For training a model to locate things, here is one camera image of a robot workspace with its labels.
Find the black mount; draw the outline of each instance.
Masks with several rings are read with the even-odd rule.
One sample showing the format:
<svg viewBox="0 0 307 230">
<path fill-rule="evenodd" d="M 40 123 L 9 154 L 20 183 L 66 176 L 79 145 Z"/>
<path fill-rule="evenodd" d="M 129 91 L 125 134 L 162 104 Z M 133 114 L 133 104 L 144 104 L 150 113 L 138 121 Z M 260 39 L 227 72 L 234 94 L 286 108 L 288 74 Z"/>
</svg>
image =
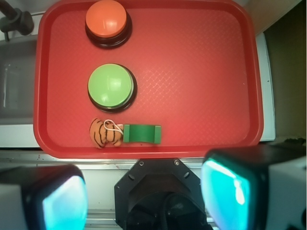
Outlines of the black mount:
<svg viewBox="0 0 307 230">
<path fill-rule="evenodd" d="M 33 31 L 34 23 L 28 11 L 14 9 L 5 0 L 0 0 L 0 11 L 5 15 L 0 18 L 0 30 L 4 32 L 6 41 L 9 41 L 9 31 L 17 30 L 21 35 L 28 35 Z"/>
<path fill-rule="evenodd" d="M 179 159 L 139 160 L 115 185 L 124 230 L 211 230 L 200 179 Z"/>
</svg>

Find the plastic tray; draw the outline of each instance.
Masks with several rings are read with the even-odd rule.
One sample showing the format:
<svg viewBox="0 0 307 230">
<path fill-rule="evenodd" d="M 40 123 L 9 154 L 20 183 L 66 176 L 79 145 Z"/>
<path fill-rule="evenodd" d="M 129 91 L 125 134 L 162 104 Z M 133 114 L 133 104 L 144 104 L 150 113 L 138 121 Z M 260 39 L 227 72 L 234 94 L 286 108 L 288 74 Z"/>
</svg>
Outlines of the plastic tray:
<svg viewBox="0 0 307 230">
<path fill-rule="evenodd" d="M 62 0 L 38 33 L 34 131 L 58 158 L 200 157 L 212 148 L 255 145 L 263 130 L 255 35 L 244 10 L 227 0 L 121 0 L 132 18 L 129 41 L 95 47 L 85 34 L 94 1 Z M 105 63 L 130 69 L 134 104 L 119 114 L 98 110 L 87 82 Z M 96 149 L 94 117 L 162 126 L 161 145 L 126 143 Z"/>
</svg>

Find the sink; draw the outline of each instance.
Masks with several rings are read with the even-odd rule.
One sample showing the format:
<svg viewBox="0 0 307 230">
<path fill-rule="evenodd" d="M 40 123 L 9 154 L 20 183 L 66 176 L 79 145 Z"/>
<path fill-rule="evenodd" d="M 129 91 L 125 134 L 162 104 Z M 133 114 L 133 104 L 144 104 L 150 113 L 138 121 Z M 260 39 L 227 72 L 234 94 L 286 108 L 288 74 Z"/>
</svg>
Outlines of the sink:
<svg viewBox="0 0 307 230">
<path fill-rule="evenodd" d="M 37 35 L 0 41 L 0 125 L 33 123 Z"/>
</svg>

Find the tiger plush toy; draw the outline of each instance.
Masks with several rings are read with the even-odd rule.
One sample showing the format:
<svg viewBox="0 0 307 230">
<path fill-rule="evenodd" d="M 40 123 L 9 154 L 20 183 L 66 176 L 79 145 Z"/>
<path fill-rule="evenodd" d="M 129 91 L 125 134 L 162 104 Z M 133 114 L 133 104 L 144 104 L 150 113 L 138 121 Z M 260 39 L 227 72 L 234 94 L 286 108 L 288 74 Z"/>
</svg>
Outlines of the tiger plush toy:
<svg viewBox="0 0 307 230">
<path fill-rule="evenodd" d="M 108 142 L 117 147 L 122 143 L 123 130 L 123 125 L 116 125 L 112 120 L 102 121 L 95 118 L 90 126 L 90 138 L 99 149 Z"/>
</svg>

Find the green block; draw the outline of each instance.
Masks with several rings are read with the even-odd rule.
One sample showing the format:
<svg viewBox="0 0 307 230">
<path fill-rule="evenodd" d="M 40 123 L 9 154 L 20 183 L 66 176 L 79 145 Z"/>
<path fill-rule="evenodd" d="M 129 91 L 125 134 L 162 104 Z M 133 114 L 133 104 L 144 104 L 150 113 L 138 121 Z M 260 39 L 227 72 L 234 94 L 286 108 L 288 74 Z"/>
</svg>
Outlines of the green block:
<svg viewBox="0 0 307 230">
<path fill-rule="evenodd" d="M 124 125 L 124 142 L 161 144 L 161 126 Z"/>
</svg>

